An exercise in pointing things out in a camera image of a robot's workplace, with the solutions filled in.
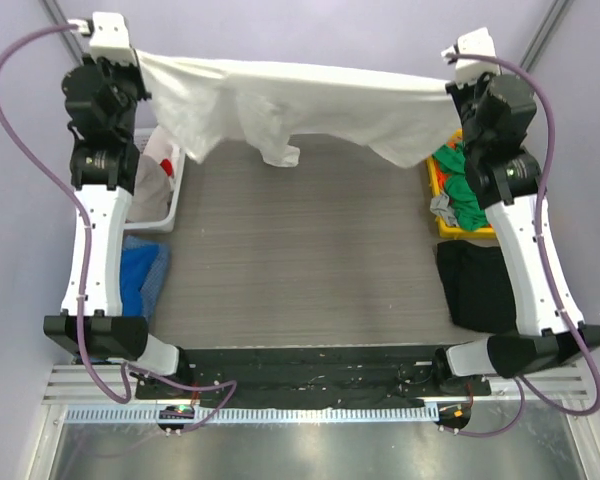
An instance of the black cloth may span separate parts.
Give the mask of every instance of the black cloth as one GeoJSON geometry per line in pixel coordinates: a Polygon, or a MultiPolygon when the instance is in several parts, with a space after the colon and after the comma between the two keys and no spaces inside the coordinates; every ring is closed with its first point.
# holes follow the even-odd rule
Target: black cloth
{"type": "Polygon", "coordinates": [[[442,242],[436,265],[454,324],[477,332],[515,331],[516,305],[500,247],[442,242]]]}

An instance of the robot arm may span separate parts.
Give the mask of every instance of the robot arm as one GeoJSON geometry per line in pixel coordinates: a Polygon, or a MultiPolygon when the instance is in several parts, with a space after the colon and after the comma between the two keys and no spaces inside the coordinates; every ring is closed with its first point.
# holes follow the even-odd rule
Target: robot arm
{"type": "MultiPolygon", "coordinates": [[[[191,383],[184,352],[148,332],[143,317],[123,317],[120,257],[124,224],[134,193],[140,153],[134,145],[136,107],[149,98],[124,18],[95,13],[93,21],[77,21],[90,37],[91,55],[62,82],[68,124],[74,136],[71,184],[91,219],[92,245],[85,298],[86,339],[90,356],[128,361],[140,368],[191,383]]],[[[85,230],[76,212],[71,277],[61,315],[45,317],[45,334],[78,353],[76,315],[85,230]]],[[[165,396],[177,390],[165,391],[165,396]]]]}
{"type": "MultiPolygon", "coordinates": [[[[486,28],[442,52],[495,56],[486,28]]],[[[458,60],[447,85],[463,129],[465,173],[493,226],[505,259],[517,313],[517,332],[457,345],[438,355],[447,376],[493,374],[511,378],[572,362],[579,350],[553,300],[536,244],[534,212],[540,167],[522,141],[536,113],[533,91],[514,75],[475,60],[458,60]]],[[[600,327],[585,325],[555,250],[547,202],[542,205],[549,262],[565,309],[590,349],[600,346],[600,327]]]]}

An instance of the gray floor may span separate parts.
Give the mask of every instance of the gray floor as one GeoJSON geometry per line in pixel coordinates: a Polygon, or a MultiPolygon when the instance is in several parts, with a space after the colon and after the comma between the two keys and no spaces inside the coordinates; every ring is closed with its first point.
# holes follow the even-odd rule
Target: gray floor
{"type": "Polygon", "coordinates": [[[240,142],[188,162],[154,333],[186,348],[446,343],[424,164],[402,170],[325,136],[300,165],[240,142]]]}

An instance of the yellow basket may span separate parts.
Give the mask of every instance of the yellow basket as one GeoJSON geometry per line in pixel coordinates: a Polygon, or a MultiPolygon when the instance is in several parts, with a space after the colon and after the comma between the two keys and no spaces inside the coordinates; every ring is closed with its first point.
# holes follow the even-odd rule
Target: yellow basket
{"type": "MultiPolygon", "coordinates": [[[[449,139],[448,143],[455,143],[462,140],[462,130],[457,130],[456,133],[449,139]]],[[[436,175],[436,161],[433,156],[427,158],[427,171],[429,172],[429,186],[434,197],[440,195],[441,190],[438,185],[438,177],[436,175]]],[[[482,227],[475,232],[468,232],[460,227],[450,227],[440,217],[436,217],[438,224],[438,233],[442,238],[496,238],[496,232],[491,227],[482,227]]]]}

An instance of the white wall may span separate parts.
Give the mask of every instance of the white wall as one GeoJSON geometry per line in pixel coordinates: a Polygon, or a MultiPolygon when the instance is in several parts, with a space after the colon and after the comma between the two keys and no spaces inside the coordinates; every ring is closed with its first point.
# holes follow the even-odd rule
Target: white wall
{"type": "MultiPolygon", "coordinates": [[[[0,1],[0,51],[48,25],[38,2],[0,1]]],[[[71,136],[60,81],[72,67],[57,38],[18,54],[1,93],[32,150],[68,178],[71,136]]],[[[66,359],[44,337],[42,319],[59,311],[69,276],[73,212],[0,127],[0,480],[21,478],[49,370],[66,359]]]]}
{"type": "MultiPolygon", "coordinates": [[[[533,73],[557,117],[549,180],[556,248],[585,319],[600,324],[600,0],[574,2],[533,73]]],[[[527,142],[538,158],[544,122],[540,112],[527,142]]],[[[595,358],[600,366],[600,349],[595,358]]],[[[600,428],[600,415],[593,422],[600,428]]]]}
{"type": "MultiPolygon", "coordinates": [[[[151,53],[366,68],[451,78],[440,51],[488,26],[520,60],[551,0],[60,0],[67,17],[122,13],[151,53]]],[[[138,126],[155,125],[147,108],[138,126]]]]}

